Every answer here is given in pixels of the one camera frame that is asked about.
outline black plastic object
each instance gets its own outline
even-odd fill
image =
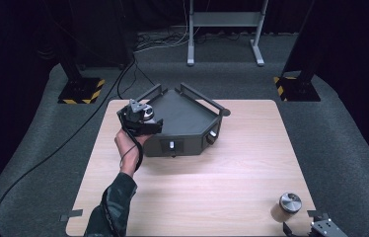
[[[199,155],[215,143],[222,118],[231,114],[185,83],[179,89],[164,91],[161,85],[156,85],[136,101],[151,94],[156,95],[147,104],[154,110],[154,120],[162,119],[164,123],[163,131],[144,144],[148,157]]]

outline metal cylinder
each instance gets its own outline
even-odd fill
[[[292,193],[283,194],[279,201],[271,208],[270,214],[277,222],[287,221],[302,207],[301,199]]]

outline yellow black striped marking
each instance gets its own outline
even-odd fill
[[[105,84],[105,80],[101,79],[98,83],[98,86],[96,87],[95,93],[91,96],[91,98],[80,98],[80,99],[66,99],[66,100],[60,100],[59,103],[61,104],[70,104],[70,105],[76,105],[76,104],[93,104],[97,101],[99,95],[101,94],[102,88]]]
[[[295,77],[285,77],[285,78],[286,79],[296,79]],[[274,80],[274,84],[276,85],[277,93],[279,94],[280,100],[288,101],[285,95],[285,91],[283,90],[283,87],[280,83],[280,77],[274,77],[273,80]]]

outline wire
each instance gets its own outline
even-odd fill
[[[183,33],[183,36],[176,42],[174,43],[166,43],[166,45],[161,45],[161,46],[150,46],[150,47],[146,47],[140,50],[135,50],[134,52],[141,52],[141,51],[145,51],[145,50],[149,50],[149,49],[154,49],[154,48],[161,48],[161,47],[172,47],[172,46],[179,46],[182,45],[186,42],[188,42],[188,40],[185,40],[185,36],[187,35],[187,30],[188,30],[188,24],[187,24],[187,12],[185,10],[185,0],[183,0],[184,3],[184,21],[185,21],[185,31]]]
[[[114,81],[113,85],[111,85],[110,90],[108,91],[108,93],[106,94],[106,96],[104,97],[104,99],[102,100],[102,102],[99,104],[99,106],[95,109],[95,111],[89,116],[89,118],[86,119],[86,121],[71,135],[69,136],[59,147],[57,147],[50,155],[48,155],[47,157],[45,157],[43,160],[41,160],[39,163],[37,163],[36,165],[34,165],[30,170],[28,170],[27,172],[25,172],[25,174],[23,174],[18,180],[16,180],[7,190],[6,192],[3,194],[3,196],[0,197],[0,205],[3,202],[4,198],[6,197],[6,195],[9,193],[9,191],[11,191],[17,184],[19,184],[20,181],[22,181],[24,179],[24,177],[26,175],[28,175],[30,172],[32,172],[33,170],[35,170],[37,167],[39,167],[40,165],[42,165],[43,163],[45,163],[46,161],[48,161],[52,156],[54,156],[58,151],[60,151],[75,135],[77,135],[81,129],[83,129],[83,127],[96,115],[96,113],[99,111],[99,109],[102,107],[102,105],[105,103],[105,101],[107,100],[107,98],[109,97],[109,94],[111,93],[111,91],[113,90],[114,86],[116,85],[117,82],[120,82],[121,79],[123,78],[123,76],[129,71],[129,69],[131,68],[131,66],[133,65],[133,63],[130,63],[128,67],[124,68],[119,76],[116,78],[116,80]]]
[[[133,81],[132,81],[132,83],[127,87],[127,88],[125,88],[121,93],[119,93],[119,88],[120,88],[120,81],[119,81],[119,83],[117,84],[117,94],[118,94],[118,96],[119,96],[119,98],[120,99],[122,99],[123,100],[123,98],[122,98],[122,96],[121,95],[123,95],[127,90],[129,90],[134,84],[135,84],[135,82],[136,82],[136,80],[137,80],[137,76],[136,76],[136,71],[137,70],[139,70],[141,73],[142,73],[142,75],[144,75],[144,77],[153,85],[153,86],[155,86],[156,84],[154,84],[154,82],[141,70],[141,68],[139,68],[139,66],[138,66],[138,60],[136,59],[136,57],[135,57],[135,55],[133,56],[133,59],[134,59],[134,63],[135,63],[135,70],[134,70],[134,72],[133,72],[133,75],[134,75],[134,79],[133,79]]]

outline wooden table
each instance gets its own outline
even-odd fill
[[[284,236],[270,209],[286,192],[303,206],[288,225],[306,235],[314,210],[286,129],[273,101],[216,100],[229,109],[218,140],[199,156],[144,157],[134,175],[128,236]],[[116,112],[127,101],[111,101],[66,232],[82,236],[93,208],[119,170],[113,138]]]

